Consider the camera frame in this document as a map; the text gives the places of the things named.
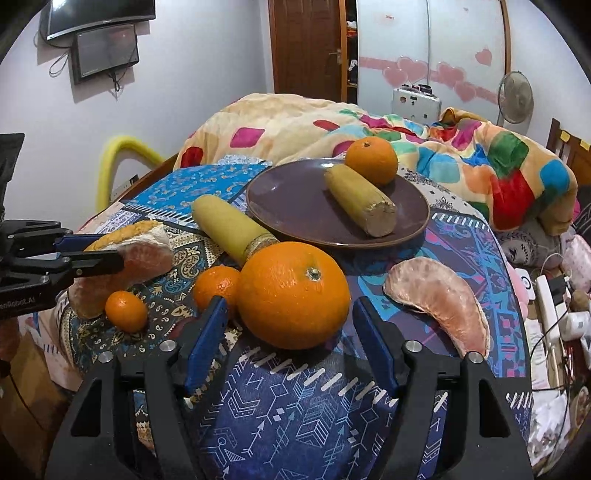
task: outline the brown plate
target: brown plate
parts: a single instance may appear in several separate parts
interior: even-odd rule
[[[393,233],[371,238],[355,225],[324,183],[340,160],[306,159],[265,170],[246,189],[246,203],[263,225],[303,242],[329,247],[383,248],[419,235],[429,220],[427,199],[400,176],[382,188],[398,207]]]

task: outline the mandarin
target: mandarin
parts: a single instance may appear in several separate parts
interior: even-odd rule
[[[148,307],[133,293],[114,291],[105,304],[109,321],[127,333],[136,333],[148,323]]]
[[[390,183],[398,172],[398,156],[388,140],[365,137],[351,144],[345,165],[376,186]]]
[[[199,274],[193,286],[193,298],[200,313],[207,308],[215,295],[226,299],[228,315],[231,319],[236,313],[236,289],[240,272],[236,268],[218,265]]]

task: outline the metal screw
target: metal screw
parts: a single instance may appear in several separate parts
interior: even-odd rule
[[[423,350],[423,344],[416,340],[409,340],[404,344],[409,352],[417,353]]]
[[[468,352],[468,360],[473,364],[481,364],[484,361],[484,357],[479,352]]]
[[[99,355],[99,362],[102,364],[108,364],[111,360],[113,360],[113,352],[102,352]]]
[[[160,344],[160,349],[163,352],[172,352],[177,347],[177,342],[174,340],[165,340]]]

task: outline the television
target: television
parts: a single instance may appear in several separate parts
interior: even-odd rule
[[[86,28],[156,18],[155,0],[50,0],[39,30],[46,40]]]

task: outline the wooden door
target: wooden door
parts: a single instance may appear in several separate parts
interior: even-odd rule
[[[269,0],[269,13],[275,92],[340,102],[339,0]]]

